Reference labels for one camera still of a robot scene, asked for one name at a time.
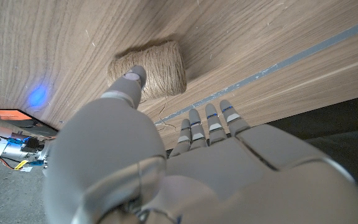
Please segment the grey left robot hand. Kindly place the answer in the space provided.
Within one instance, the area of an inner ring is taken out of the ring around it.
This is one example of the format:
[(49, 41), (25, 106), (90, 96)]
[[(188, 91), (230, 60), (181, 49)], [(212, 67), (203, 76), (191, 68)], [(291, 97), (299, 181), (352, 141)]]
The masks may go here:
[(48, 156), (49, 223), (358, 223), (358, 185), (341, 165), (230, 102), (196, 110), (167, 154), (137, 107), (134, 66), (58, 133)]

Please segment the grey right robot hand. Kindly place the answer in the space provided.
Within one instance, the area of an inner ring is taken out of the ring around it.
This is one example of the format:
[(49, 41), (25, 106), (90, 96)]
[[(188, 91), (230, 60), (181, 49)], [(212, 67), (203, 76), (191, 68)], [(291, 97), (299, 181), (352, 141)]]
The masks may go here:
[(46, 169), (52, 140), (12, 133), (0, 155), (0, 162), (13, 170), (25, 171), (25, 165)]

